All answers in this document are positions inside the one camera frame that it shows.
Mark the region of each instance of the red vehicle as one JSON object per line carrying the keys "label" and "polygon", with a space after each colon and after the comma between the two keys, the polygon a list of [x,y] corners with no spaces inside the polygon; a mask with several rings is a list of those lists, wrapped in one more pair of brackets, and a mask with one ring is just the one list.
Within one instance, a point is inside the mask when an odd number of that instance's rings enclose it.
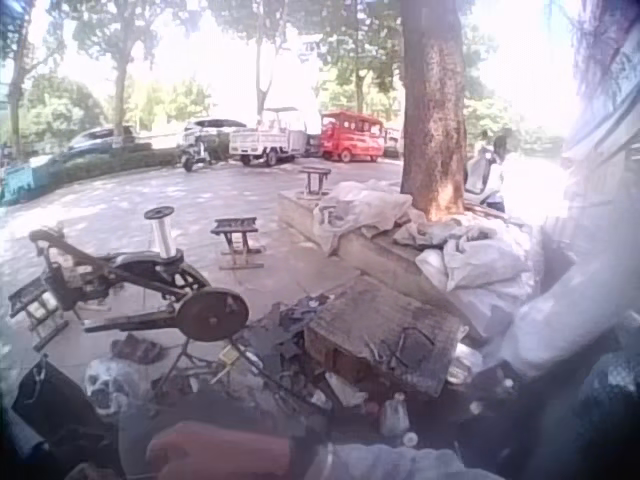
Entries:
{"label": "red vehicle", "polygon": [[339,111],[322,115],[322,156],[378,161],[384,152],[384,125],[374,117]]}

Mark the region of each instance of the sleeve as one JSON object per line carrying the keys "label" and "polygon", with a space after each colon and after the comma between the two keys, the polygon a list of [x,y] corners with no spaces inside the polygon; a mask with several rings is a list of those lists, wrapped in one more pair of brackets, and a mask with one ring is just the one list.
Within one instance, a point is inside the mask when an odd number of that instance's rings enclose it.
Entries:
{"label": "sleeve", "polygon": [[500,480],[467,469],[450,450],[343,445],[322,451],[304,480]]}

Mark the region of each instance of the hand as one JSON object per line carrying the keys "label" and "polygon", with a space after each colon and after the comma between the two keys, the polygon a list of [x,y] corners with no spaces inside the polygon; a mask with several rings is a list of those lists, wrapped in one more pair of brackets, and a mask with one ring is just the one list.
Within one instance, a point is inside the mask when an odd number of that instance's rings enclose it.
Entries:
{"label": "hand", "polygon": [[284,475],[290,449],[285,438],[183,422],[151,440],[147,459],[158,480],[235,479]]}

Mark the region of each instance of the pavement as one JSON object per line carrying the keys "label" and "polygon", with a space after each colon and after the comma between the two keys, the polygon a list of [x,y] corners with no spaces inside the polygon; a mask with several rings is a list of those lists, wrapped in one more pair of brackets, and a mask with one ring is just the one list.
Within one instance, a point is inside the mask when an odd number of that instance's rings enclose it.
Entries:
{"label": "pavement", "polygon": [[[247,300],[251,319],[264,315],[276,302],[293,302],[308,294],[318,294],[350,281],[359,271],[340,259],[326,257],[318,247],[278,221],[277,193],[302,189],[303,165],[328,166],[333,172],[328,186],[346,180],[400,179],[398,162],[327,163],[319,159],[299,159],[274,168],[221,164],[187,173],[181,168],[118,174],[69,185],[27,204],[11,207],[0,216],[0,315],[7,318],[6,298],[38,275],[44,265],[35,255],[28,233],[41,225],[64,224],[67,239],[87,252],[146,250],[151,246],[151,225],[143,219],[149,208],[171,205],[176,246],[186,261],[210,280],[212,285],[232,289]],[[256,216],[260,232],[255,237],[266,247],[260,260],[263,269],[221,271],[228,262],[220,253],[226,250],[221,237],[209,233],[214,219]],[[162,304],[154,292],[128,285],[107,300],[109,314],[149,311]],[[83,319],[95,312],[80,310]],[[109,354],[110,342],[123,338],[121,332],[86,334],[72,315],[69,327],[45,348],[50,360],[76,381],[82,381],[87,364]],[[30,348],[31,335],[25,319],[9,321],[12,355],[19,357],[21,369],[28,369],[36,358]],[[184,337],[177,330],[142,332],[141,336],[177,347]],[[194,353],[214,358],[219,344],[196,344]],[[172,355],[153,367],[141,369],[145,380],[160,374]]]}

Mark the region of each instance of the white truck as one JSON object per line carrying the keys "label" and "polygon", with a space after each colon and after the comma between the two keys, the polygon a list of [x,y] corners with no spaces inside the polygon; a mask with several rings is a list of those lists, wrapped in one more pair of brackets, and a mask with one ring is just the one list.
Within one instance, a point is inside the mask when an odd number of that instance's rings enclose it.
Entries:
{"label": "white truck", "polygon": [[229,153],[243,165],[264,160],[273,167],[278,160],[293,160],[304,154],[307,133],[304,121],[293,107],[265,109],[257,128],[244,128],[229,136]]}

